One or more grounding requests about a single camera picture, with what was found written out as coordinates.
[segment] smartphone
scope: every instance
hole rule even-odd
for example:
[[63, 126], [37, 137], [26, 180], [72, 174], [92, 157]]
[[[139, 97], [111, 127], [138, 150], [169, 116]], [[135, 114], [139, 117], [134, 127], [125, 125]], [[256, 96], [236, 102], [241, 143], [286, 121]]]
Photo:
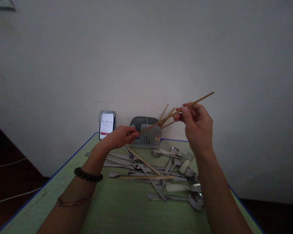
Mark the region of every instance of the smartphone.
[[100, 134], [99, 139], [102, 140], [115, 129], [115, 112], [101, 111], [100, 116]]

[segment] cutlery holder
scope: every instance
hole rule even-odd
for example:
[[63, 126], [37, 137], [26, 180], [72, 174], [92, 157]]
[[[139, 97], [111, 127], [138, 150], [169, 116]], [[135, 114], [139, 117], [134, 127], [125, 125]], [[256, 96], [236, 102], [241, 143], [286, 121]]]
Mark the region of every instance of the cutlery holder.
[[[158, 120], [155, 118], [139, 116], [132, 119], [130, 126], [135, 127], [135, 129], [140, 132], [156, 122], [158, 122]], [[136, 148], [154, 149], [160, 146], [161, 139], [162, 129], [158, 126], [154, 126], [153, 128], [141, 133], [138, 138], [134, 139], [134, 142], [132, 142], [130, 146]]]

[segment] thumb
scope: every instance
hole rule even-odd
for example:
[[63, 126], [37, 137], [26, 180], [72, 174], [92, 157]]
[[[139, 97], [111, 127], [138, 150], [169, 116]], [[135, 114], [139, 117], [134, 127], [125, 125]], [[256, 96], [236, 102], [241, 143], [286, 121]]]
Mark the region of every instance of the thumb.
[[182, 116], [183, 116], [183, 119], [185, 120], [186, 125], [194, 124], [191, 112], [189, 111], [187, 107], [182, 108]]

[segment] black bead bracelet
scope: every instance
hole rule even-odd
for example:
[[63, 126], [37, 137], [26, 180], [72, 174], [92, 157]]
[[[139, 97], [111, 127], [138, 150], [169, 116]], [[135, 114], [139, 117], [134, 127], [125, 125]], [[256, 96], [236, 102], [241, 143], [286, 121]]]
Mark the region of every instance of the black bead bracelet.
[[89, 175], [89, 174], [83, 172], [81, 167], [77, 167], [74, 170], [74, 173], [75, 173], [75, 175], [77, 175], [81, 179], [90, 180], [90, 181], [93, 181], [93, 182], [100, 182], [101, 180], [103, 180], [103, 175], [102, 174], [100, 174], [99, 176]]

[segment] dark floor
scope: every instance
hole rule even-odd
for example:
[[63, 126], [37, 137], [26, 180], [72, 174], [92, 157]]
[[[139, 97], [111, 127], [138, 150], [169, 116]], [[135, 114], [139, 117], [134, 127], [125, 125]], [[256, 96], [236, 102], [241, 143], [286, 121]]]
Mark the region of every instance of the dark floor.
[[[0, 130], [0, 166], [23, 158], [25, 156]], [[48, 179], [48, 177], [43, 177], [27, 159], [0, 167], [0, 201], [40, 188]], [[34, 194], [35, 192], [1, 202], [0, 227]]]
[[[13, 163], [25, 156], [0, 130], [0, 165]], [[43, 177], [26, 159], [0, 167], [0, 200], [30, 192], [44, 185]], [[15, 214], [35, 192], [0, 203], [0, 227]], [[241, 199], [266, 233], [293, 233], [293, 205]]]

